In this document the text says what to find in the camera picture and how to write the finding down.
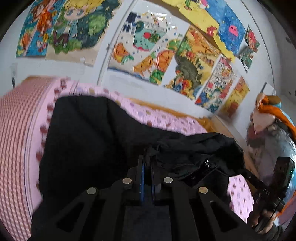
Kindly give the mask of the person right hand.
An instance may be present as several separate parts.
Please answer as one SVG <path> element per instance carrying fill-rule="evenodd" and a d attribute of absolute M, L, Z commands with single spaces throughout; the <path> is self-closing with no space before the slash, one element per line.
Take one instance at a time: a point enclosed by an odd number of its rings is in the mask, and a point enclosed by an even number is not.
<path fill-rule="evenodd" d="M 253 210 L 251 211 L 247 219 L 247 224 L 251 227 L 258 225 L 259 218 L 261 216 L 263 217 L 263 219 L 267 219 L 268 221 L 263 229 L 257 231 L 258 234 L 263 235 L 269 232 L 273 227 L 273 222 L 276 219 L 276 213 L 267 211 L 266 209 L 262 209 L 258 203 L 255 203 L 253 205 Z"/>

